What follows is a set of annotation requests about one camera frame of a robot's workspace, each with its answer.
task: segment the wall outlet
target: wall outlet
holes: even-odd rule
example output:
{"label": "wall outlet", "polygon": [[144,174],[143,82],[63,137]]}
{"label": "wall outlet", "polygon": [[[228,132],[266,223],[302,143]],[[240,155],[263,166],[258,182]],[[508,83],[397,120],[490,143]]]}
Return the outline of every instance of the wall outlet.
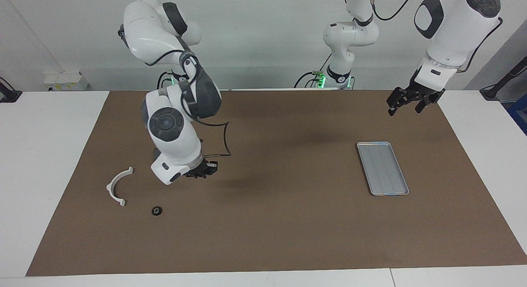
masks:
{"label": "wall outlet", "polygon": [[81,72],[44,73],[44,84],[48,91],[82,91],[89,86],[88,81]]}

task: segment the circular joint cover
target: circular joint cover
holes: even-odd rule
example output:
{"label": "circular joint cover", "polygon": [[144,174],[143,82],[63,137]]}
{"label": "circular joint cover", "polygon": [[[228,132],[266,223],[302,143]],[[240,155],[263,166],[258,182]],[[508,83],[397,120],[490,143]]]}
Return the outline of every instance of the circular joint cover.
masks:
{"label": "circular joint cover", "polygon": [[501,2],[499,0],[466,0],[472,9],[478,11],[481,15],[488,18],[496,17],[501,11]]}
{"label": "circular joint cover", "polygon": [[156,138],[171,142],[179,138],[183,124],[181,112],[172,107],[163,107],[150,117],[149,129]]}

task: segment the black washer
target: black washer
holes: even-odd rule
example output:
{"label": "black washer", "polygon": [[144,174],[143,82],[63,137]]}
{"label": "black washer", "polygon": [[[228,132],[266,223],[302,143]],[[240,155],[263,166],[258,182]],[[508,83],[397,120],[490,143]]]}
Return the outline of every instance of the black washer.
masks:
{"label": "black washer", "polygon": [[152,208],[152,215],[154,216],[159,216],[162,212],[163,208],[161,208],[160,206],[155,206],[154,208]]}

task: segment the black cable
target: black cable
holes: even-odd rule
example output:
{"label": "black cable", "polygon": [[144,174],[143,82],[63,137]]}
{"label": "black cable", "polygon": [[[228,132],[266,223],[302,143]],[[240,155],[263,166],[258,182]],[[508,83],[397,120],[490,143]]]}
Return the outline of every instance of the black cable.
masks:
{"label": "black cable", "polygon": [[198,77],[200,69],[201,69],[201,66],[198,63],[198,65],[196,65],[196,74],[194,74],[194,77],[192,77],[192,80],[190,80],[189,84],[192,84],[192,83],[194,83],[194,81],[196,81],[196,78]]}
{"label": "black cable", "polygon": [[520,73],[517,73],[516,75],[512,75],[512,79],[514,79],[514,78],[518,77],[519,75],[521,75],[523,72],[525,72],[525,70],[527,70],[527,66]]}
{"label": "black cable", "polygon": [[7,80],[5,80],[3,77],[0,77],[0,79],[2,79],[2,81],[4,81],[5,84],[7,84],[13,91],[15,91],[15,88],[11,84],[9,84],[9,82],[7,82]]}
{"label": "black cable", "polygon": [[382,21],[389,21],[390,19],[393,19],[394,17],[396,17],[396,16],[399,14],[399,12],[401,12],[401,10],[402,10],[403,7],[408,3],[408,1],[409,1],[409,0],[405,0],[404,3],[403,3],[403,5],[401,5],[401,7],[399,8],[399,10],[397,10],[397,12],[395,12],[394,15],[388,17],[387,19],[384,19],[384,18],[380,17],[380,16],[377,14],[377,10],[375,9],[375,3],[374,3],[374,2],[372,2],[371,7],[373,8],[373,13],[375,13],[375,16],[376,16],[378,19],[380,19],[380,20],[382,20]]}
{"label": "black cable", "polygon": [[320,67],[320,70],[318,70],[318,71],[322,71],[322,69],[323,69],[324,66],[328,63],[329,58],[331,58],[332,55],[333,55],[333,52],[331,52],[331,53],[329,54],[328,58],[326,58],[326,61],[325,61],[324,64]]}
{"label": "black cable", "polygon": [[293,88],[296,88],[296,86],[298,86],[298,83],[300,83],[301,80],[302,80],[305,76],[307,76],[307,75],[313,75],[313,72],[305,73],[305,74],[302,75],[300,78],[298,78],[297,83],[295,83],[295,87],[293,87]]}
{"label": "black cable", "polygon": [[225,150],[227,150],[227,153],[226,154],[205,154],[205,158],[215,158],[215,157],[226,157],[226,156],[231,156],[232,153],[231,151],[229,150],[229,146],[227,146],[227,137],[226,137],[226,134],[227,134],[227,127],[229,126],[229,121],[225,124],[225,127],[224,127],[224,146],[225,146]]}
{"label": "black cable", "polygon": [[183,94],[181,94],[181,107],[183,108],[183,111],[185,112],[185,114],[192,118],[195,122],[197,122],[198,124],[203,124],[204,126],[208,126],[208,127],[224,127],[224,145],[225,145],[225,150],[227,151],[226,154],[206,154],[205,155],[205,158],[213,158],[213,157],[226,157],[226,156],[231,156],[232,153],[229,149],[229,146],[227,146],[227,139],[226,139],[226,132],[227,132],[227,126],[229,126],[229,123],[230,121],[228,122],[224,122],[222,124],[208,124],[206,122],[203,122],[201,120],[199,120],[197,117],[194,117],[192,115],[190,115],[190,113],[187,111],[187,109],[185,108],[185,105],[183,104]]}
{"label": "black cable", "polygon": [[158,78],[158,87],[157,89],[160,89],[160,86],[161,86],[161,80],[163,79],[163,77],[165,75],[169,74],[169,72],[163,72],[161,75],[159,75],[159,78]]}
{"label": "black cable", "polygon": [[480,90],[484,90],[484,89],[487,89],[487,88],[489,88],[489,87],[493,87],[493,86],[496,86],[496,85],[497,85],[497,83],[496,83],[496,84],[493,84],[493,85],[491,85],[491,86],[485,86],[484,88],[482,88],[482,89],[480,89]]}
{"label": "black cable", "polygon": [[163,81],[161,82],[161,87],[163,87],[163,84],[164,84],[165,81],[170,81],[170,82],[172,82],[172,79],[170,79],[170,78],[166,78],[165,80],[163,80]]}
{"label": "black cable", "polygon": [[[525,71],[527,71],[527,67],[525,67],[520,73],[517,73],[516,75],[512,75],[511,80],[514,79],[514,78],[516,78],[516,77],[518,77],[518,76],[520,76],[520,75],[521,75],[523,72],[525,72]],[[493,87],[493,86],[497,86],[497,83],[496,83],[496,84],[493,84],[493,85],[491,85],[491,86],[485,86],[484,88],[482,88],[482,89],[480,89],[480,90],[484,90],[484,89],[487,89],[487,88],[489,88],[489,87]]]}
{"label": "black cable", "polygon": [[149,63],[145,63],[147,66],[153,66],[155,64],[157,64],[160,60],[162,60],[162,58],[164,58],[165,56],[168,56],[169,54],[171,53],[175,53],[175,52],[181,52],[183,53],[184,51],[183,50],[180,50],[180,49],[174,49],[174,50],[171,50],[171,51],[168,51],[168,52],[165,52],[162,56],[160,56],[155,62],[149,64]]}
{"label": "black cable", "polygon": [[499,24],[495,28],[493,28],[493,30],[491,30],[491,32],[483,39],[483,41],[481,41],[480,45],[478,45],[478,47],[474,50],[466,68],[464,70],[457,70],[457,73],[465,73],[466,71],[469,70],[470,65],[472,64],[472,60],[474,59],[474,56],[476,56],[476,53],[480,49],[481,45],[483,45],[485,40],[487,40],[487,38],[490,37],[493,34],[493,32],[495,32],[503,24],[503,19],[501,17],[498,17],[497,20],[499,20]]}
{"label": "black cable", "polygon": [[311,82],[311,86],[309,88],[312,88],[313,87],[313,83],[316,81],[317,79],[316,78],[313,78],[311,80],[309,80],[307,83]]}

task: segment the green led light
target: green led light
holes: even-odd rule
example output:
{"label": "green led light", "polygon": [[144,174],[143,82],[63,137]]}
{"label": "green led light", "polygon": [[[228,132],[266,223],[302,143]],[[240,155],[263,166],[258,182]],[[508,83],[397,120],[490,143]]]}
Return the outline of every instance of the green led light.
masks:
{"label": "green led light", "polygon": [[326,85],[326,76],[322,75],[322,80],[319,81],[318,84],[318,88],[324,88],[324,86]]}

